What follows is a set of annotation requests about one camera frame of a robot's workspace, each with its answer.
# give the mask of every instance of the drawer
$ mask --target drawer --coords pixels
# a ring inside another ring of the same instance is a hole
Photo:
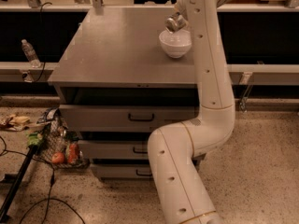
[[[146,164],[91,164],[90,168],[99,179],[106,178],[152,178],[150,166]]]
[[[197,107],[60,105],[68,129],[75,132],[152,132],[197,116]]]
[[[148,159],[147,144],[144,141],[79,140],[78,145],[84,159]]]

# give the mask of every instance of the robotic arm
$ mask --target robotic arm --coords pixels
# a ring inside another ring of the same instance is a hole
[[[192,157],[224,144],[235,124],[232,91],[217,7],[230,0],[178,0],[192,31],[198,117],[163,126],[149,137],[149,163],[167,224],[220,224],[222,220]]]

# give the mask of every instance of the concrete floor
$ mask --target concrete floor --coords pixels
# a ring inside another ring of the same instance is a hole
[[[35,121],[56,101],[3,98],[1,116],[18,112]],[[297,224],[299,219],[299,116],[298,102],[261,105],[237,112],[235,130],[221,148],[206,155],[200,176],[226,224]],[[5,132],[7,148],[26,152],[26,131]],[[1,172],[15,173],[23,156],[0,157]],[[8,223],[20,223],[34,203],[47,198],[51,169],[32,161],[11,205]],[[69,203],[88,224],[163,224],[153,181],[100,181],[89,168],[58,170],[51,197]],[[9,185],[0,185],[0,203]],[[22,223],[41,223],[46,202],[35,207]],[[50,202],[45,223],[82,223],[70,209]]]

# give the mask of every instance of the plastic bottle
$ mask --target plastic bottle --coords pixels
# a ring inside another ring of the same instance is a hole
[[[21,41],[21,48],[24,51],[29,63],[33,68],[39,68],[41,66],[41,62],[39,61],[36,51],[33,46],[27,42],[27,40],[23,39]]]

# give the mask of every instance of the bowl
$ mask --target bowl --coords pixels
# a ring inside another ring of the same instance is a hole
[[[162,49],[172,58],[182,57],[192,46],[191,35],[187,30],[179,30],[173,34],[164,30],[160,33],[159,40]]]

